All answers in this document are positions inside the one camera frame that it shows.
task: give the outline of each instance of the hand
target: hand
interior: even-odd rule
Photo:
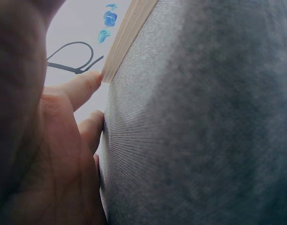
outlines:
[[[0,224],[106,223],[92,156],[104,116],[77,126],[73,115],[101,78],[43,87],[45,35],[62,3],[0,1]]]

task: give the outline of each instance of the wooden edge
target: wooden edge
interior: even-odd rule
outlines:
[[[158,0],[132,0],[114,39],[102,70],[102,82],[110,83],[131,45],[146,22]]]

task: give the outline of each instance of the white wall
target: white wall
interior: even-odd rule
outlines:
[[[107,38],[103,44],[98,44],[98,32],[104,27],[103,15],[109,10],[105,6],[110,3],[117,3],[119,6],[116,11],[118,14],[117,24],[113,28],[112,36]],[[130,0],[67,0],[49,28],[47,34],[47,55],[50,56],[67,43],[83,41],[90,44],[94,49],[93,61],[102,55],[106,57],[129,3]],[[83,45],[72,45],[55,55],[50,62],[77,68],[85,64],[89,58],[89,49]],[[101,72],[103,64],[104,60],[94,65],[92,70]],[[76,76],[71,72],[49,67],[45,86],[58,85]],[[99,109],[103,111],[106,107],[107,95],[108,85],[102,84],[97,93],[75,113],[76,121],[80,122],[86,119],[94,110]]]

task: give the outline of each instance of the blue sticker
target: blue sticker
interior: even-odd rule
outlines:
[[[111,35],[110,31],[103,29],[98,34],[98,43],[101,44],[105,41],[107,37]]]
[[[111,10],[113,10],[113,11],[117,9],[116,4],[109,4],[109,5],[106,5],[106,7],[111,7]]]
[[[115,26],[115,22],[117,19],[117,14],[112,13],[110,11],[107,11],[104,16],[103,16],[104,20],[105,20],[105,26],[106,27],[114,27]]]

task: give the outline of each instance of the fabric texture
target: fabric texture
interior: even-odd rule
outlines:
[[[109,96],[109,224],[287,225],[287,0],[159,0]]]

